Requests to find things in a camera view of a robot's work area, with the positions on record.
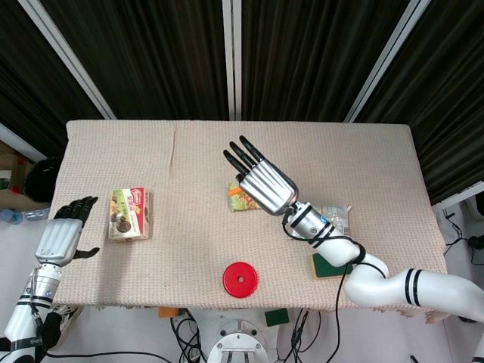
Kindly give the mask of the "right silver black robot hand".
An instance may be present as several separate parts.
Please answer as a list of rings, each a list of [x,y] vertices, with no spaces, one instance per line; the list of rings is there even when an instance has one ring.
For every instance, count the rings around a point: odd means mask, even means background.
[[[243,147],[230,141],[231,151],[223,151],[237,170],[239,187],[267,213],[282,216],[297,201],[298,187],[246,137],[241,135],[239,140]]]

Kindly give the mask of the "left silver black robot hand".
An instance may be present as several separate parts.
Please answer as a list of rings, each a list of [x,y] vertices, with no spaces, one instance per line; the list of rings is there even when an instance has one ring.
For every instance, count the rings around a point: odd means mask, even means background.
[[[79,239],[98,197],[84,197],[62,206],[49,220],[37,246],[35,257],[40,264],[64,267],[74,259],[89,259],[100,248],[79,250]]]

